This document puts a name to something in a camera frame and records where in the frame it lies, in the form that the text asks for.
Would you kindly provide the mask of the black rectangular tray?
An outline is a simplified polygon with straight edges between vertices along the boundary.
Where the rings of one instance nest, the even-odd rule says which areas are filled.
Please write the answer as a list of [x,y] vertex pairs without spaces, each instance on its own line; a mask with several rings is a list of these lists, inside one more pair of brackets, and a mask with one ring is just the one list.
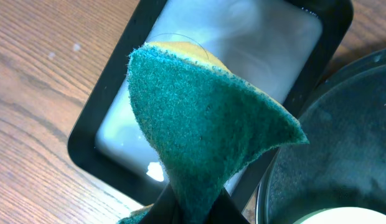
[[75,165],[139,205],[169,182],[131,110],[128,56],[146,42],[198,45],[297,115],[345,36],[345,0],[140,1],[67,143]]

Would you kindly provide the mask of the light green plate front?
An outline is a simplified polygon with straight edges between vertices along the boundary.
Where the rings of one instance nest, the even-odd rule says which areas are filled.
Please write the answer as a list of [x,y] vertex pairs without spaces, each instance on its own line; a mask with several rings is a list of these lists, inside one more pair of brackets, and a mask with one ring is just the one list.
[[360,207],[326,208],[309,213],[294,224],[386,224],[386,215]]

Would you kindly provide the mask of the green sponge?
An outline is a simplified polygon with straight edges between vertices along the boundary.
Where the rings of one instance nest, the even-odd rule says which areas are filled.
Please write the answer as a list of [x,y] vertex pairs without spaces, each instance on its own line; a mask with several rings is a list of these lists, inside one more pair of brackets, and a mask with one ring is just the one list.
[[226,181],[264,152],[308,142],[281,104],[199,45],[148,42],[130,53],[127,79],[187,223],[204,221]]

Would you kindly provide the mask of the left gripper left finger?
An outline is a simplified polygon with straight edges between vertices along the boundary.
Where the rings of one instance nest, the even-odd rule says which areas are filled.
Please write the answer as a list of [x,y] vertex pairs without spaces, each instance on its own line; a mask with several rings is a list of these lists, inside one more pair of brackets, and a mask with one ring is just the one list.
[[181,214],[178,201],[170,184],[162,191],[159,198],[139,224],[180,224]]

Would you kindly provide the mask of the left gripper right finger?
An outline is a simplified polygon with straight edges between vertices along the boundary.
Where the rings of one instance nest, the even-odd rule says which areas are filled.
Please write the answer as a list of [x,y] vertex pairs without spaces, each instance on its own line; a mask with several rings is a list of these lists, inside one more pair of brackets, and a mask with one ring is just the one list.
[[210,224],[249,224],[247,219],[236,208],[230,195],[222,189],[220,195],[214,202],[208,216]]

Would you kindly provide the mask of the round black tray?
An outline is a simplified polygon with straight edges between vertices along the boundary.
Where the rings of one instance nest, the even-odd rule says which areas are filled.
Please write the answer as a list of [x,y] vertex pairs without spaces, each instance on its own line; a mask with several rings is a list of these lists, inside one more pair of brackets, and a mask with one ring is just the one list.
[[258,223],[294,223],[325,208],[386,215],[386,49],[336,72],[306,102],[308,143],[286,146],[260,182]]

